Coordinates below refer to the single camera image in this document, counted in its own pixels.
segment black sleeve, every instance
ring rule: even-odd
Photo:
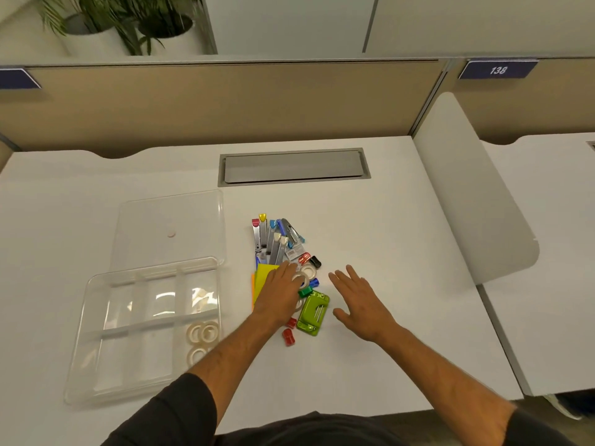
[[[516,409],[506,428],[503,446],[576,446],[556,429]]]
[[[210,446],[217,427],[211,391],[183,374],[112,432],[103,446]]]

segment neighboring desk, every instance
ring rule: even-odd
[[[320,289],[331,308],[345,304],[327,272],[351,263],[405,327],[503,397],[521,398],[410,137],[165,147],[120,160],[76,150],[16,153],[0,175],[0,357],[10,364],[0,376],[0,442],[99,444],[143,404],[76,410],[62,396],[85,284],[109,269],[122,202],[216,189],[221,153],[344,147],[363,147],[371,179],[222,188],[224,333],[250,313],[250,220],[283,216],[323,262]],[[329,312],[319,336],[298,332],[286,348],[279,334],[265,345],[219,432],[313,410],[428,408],[380,348]]]
[[[595,388],[595,133],[485,144],[540,245],[537,263],[484,285],[525,394]]]

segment person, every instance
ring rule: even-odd
[[[353,267],[329,274],[349,313],[333,315],[399,365],[465,446],[572,445],[566,437],[520,411],[400,326]],[[275,332],[293,315],[301,279],[295,264],[269,273],[254,310],[188,372],[112,432],[105,446],[251,446],[308,444],[385,446],[404,443],[374,418],[313,412],[215,436],[242,377]]]

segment floor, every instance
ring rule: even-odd
[[[517,403],[525,411],[561,431],[578,446],[595,445],[595,419],[566,418],[541,397],[527,397]],[[461,443],[434,410],[388,414],[378,417],[411,446],[458,446]]]

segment potted plant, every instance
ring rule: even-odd
[[[44,26],[50,28],[73,56],[140,54],[137,37],[119,0],[39,0]]]
[[[149,55],[201,55],[206,53],[202,0],[121,0],[135,19],[139,43]]]

